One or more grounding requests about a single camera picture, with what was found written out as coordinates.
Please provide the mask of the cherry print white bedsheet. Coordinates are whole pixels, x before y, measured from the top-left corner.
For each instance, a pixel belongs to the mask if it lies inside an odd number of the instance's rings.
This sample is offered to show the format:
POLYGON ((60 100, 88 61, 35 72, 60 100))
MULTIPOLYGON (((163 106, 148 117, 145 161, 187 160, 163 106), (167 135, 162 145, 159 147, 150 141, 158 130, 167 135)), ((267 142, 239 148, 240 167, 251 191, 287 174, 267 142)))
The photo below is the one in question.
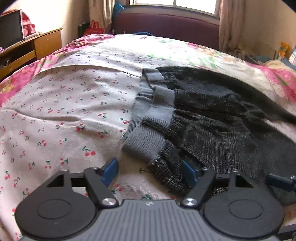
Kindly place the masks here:
POLYGON ((77 173, 119 159, 119 198, 175 194, 147 164, 121 152, 144 68, 177 62, 135 54, 78 51, 49 68, 23 68, 1 94, 1 240, 19 240, 16 206, 64 167, 77 173))

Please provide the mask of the yellow orange package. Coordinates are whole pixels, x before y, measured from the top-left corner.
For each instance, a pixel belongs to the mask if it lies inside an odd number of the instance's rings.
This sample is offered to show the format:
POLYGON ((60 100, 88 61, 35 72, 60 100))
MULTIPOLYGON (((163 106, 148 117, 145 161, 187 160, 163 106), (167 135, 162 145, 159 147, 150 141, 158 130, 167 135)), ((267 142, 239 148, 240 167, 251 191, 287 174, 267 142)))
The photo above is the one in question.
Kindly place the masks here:
POLYGON ((289 51, 290 51, 290 46, 285 43, 285 42, 281 42, 280 43, 280 48, 278 50, 278 59, 279 60, 283 60, 284 58, 288 58, 289 57, 289 51))

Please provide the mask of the wooden side cabinet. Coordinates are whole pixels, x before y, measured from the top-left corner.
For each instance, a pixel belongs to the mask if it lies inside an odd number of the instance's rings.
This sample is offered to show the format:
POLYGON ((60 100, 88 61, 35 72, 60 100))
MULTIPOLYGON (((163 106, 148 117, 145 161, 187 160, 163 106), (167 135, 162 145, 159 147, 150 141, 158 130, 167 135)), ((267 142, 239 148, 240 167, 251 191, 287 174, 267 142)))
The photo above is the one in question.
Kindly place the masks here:
POLYGON ((1 53, 1 80, 62 48, 61 28, 16 43, 1 53))

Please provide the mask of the purple sofa by window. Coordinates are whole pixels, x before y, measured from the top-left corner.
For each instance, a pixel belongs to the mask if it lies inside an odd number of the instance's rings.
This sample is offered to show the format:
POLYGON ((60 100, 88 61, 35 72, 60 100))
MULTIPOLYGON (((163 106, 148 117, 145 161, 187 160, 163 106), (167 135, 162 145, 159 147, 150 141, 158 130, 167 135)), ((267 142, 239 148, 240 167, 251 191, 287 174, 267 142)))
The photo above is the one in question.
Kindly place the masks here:
POLYGON ((219 49, 219 20, 193 11, 161 6, 126 6, 109 31, 110 34, 139 32, 219 49))

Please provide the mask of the red shopping bag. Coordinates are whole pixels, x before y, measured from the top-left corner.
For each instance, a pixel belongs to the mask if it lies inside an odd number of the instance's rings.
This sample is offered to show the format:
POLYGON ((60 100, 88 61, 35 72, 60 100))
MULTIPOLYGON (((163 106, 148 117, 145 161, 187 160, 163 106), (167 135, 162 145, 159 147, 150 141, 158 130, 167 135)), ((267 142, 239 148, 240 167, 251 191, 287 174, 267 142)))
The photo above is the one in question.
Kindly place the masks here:
POLYGON ((84 31, 83 37, 91 34, 103 34, 104 32, 104 28, 101 28, 98 22, 92 20, 90 26, 84 31))

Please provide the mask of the pink cloth on cabinet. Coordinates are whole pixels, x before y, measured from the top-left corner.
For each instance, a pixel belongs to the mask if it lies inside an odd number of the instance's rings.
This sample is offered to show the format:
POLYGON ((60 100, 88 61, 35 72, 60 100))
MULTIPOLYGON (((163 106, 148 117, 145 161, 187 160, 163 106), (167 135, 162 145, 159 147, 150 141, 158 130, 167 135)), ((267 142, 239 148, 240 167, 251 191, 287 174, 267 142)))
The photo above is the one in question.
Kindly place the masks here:
POLYGON ((36 33, 35 25, 31 23, 31 20, 23 11, 21 11, 21 13, 22 13, 22 25, 23 25, 24 37, 35 34, 36 33))

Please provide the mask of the left beige curtain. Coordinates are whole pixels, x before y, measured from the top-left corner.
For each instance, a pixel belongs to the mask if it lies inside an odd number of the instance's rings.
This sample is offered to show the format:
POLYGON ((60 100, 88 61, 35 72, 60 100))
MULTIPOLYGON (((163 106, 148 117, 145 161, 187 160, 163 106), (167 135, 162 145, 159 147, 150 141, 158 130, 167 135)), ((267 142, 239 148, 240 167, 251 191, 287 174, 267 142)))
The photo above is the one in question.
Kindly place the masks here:
POLYGON ((112 13, 115 0, 89 0, 90 20, 99 23, 99 26, 107 33, 112 24, 112 13))

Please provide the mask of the beige curtain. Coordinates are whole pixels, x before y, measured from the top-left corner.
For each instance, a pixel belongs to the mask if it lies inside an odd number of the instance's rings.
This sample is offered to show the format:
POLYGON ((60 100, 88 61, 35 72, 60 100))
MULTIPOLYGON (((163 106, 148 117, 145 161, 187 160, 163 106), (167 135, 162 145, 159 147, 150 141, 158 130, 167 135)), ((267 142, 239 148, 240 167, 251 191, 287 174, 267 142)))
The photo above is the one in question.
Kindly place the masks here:
POLYGON ((232 52, 238 48, 244 26, 245 1, 223 0, 220 6, 219 50, 232 52))
POLYGON ((99 23, 99 26, 107 33, 112 24, 112 13, 115 0, 89 0, 90 20, 99 23))

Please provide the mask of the right beige curtain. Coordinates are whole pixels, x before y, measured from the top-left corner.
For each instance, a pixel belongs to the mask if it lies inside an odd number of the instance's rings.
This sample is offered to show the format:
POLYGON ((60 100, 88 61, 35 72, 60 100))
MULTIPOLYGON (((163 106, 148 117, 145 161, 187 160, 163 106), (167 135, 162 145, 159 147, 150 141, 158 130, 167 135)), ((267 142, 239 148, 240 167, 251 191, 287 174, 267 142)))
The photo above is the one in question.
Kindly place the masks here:
POLYGON ((244 26, 245 1, 223 0, 220 6, 219 50, 232 52, 238 48, 244 26))

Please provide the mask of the black monitor screen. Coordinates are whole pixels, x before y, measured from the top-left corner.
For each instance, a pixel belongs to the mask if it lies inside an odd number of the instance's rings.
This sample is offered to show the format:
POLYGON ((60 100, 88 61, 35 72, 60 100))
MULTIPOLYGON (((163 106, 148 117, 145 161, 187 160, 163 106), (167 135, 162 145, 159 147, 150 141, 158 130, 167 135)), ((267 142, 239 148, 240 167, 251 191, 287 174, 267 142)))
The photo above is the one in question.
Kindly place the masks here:
POLYGON ((0 21, 0 46, 3 49, 24 40, 22 12, 10 11, 1 15, 0 21))

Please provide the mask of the blue bag by curtain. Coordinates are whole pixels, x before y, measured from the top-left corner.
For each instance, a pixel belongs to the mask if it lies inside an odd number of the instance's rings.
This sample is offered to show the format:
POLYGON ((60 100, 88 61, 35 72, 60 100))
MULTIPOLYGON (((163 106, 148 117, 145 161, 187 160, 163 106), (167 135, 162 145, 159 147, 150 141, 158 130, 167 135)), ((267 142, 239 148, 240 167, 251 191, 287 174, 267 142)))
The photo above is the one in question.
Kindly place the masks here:
POLYGON ((124 6, 122 6, 118 1, 115 1, 111 20, 114 21, 118 17, 118 15, 122 12, 123 9, 124 9, 124 6))

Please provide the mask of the window with white frame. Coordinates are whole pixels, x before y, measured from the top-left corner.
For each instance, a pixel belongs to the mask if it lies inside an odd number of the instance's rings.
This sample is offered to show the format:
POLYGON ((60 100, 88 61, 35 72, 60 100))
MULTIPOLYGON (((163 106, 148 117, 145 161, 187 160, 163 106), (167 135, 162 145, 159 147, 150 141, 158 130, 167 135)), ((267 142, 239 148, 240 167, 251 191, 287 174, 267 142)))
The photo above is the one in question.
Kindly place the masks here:
POLYGON ((220 12, 219 0, 132 0, 130 6, 163 6, 176 9, 186 9, 200 13, 218 16, 220 12))

